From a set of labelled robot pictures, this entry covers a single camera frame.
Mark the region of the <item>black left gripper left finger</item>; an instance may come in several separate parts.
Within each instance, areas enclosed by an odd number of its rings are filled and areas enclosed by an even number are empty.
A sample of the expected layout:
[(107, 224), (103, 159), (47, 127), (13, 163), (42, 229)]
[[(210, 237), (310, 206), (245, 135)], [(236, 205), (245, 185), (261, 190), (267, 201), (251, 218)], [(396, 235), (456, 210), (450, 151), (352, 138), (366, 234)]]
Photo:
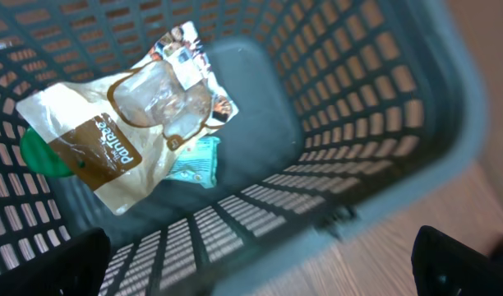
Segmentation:
[(0, 275), (0, 296), (71, 295), (99, 293), (111, 243), (95, 228)]

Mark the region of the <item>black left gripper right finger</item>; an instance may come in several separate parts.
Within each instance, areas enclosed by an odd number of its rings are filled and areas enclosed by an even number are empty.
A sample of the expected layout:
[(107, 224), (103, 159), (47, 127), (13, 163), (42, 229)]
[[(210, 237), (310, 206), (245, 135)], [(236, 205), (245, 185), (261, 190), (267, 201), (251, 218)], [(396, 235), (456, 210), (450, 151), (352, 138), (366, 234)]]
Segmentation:
[(503, 239), (484, 255), (423, 225), (411, 262), (419, 296), (503, 295)]

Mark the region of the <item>teal snack packet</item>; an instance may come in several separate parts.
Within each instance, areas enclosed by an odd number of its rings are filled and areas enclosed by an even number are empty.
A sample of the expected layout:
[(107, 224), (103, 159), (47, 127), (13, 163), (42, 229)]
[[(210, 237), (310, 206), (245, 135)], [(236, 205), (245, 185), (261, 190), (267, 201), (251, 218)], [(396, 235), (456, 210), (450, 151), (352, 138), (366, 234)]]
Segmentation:
[(164, 179), (198, 184), (207, 189), (215, 187), (219, 143), (216, 136), (200, 138), (178, 156)]

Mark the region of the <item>beige Pantree snack bag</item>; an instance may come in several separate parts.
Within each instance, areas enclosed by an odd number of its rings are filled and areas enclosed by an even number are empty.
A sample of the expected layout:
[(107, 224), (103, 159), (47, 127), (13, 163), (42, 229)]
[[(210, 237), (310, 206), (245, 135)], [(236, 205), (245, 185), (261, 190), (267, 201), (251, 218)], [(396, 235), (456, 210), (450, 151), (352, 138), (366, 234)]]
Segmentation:
[(237, 113), (196, 27), (173, 27), (131, 68), (59, 82), (18, 113), (115, 215), (148, 197), (178, 156)]

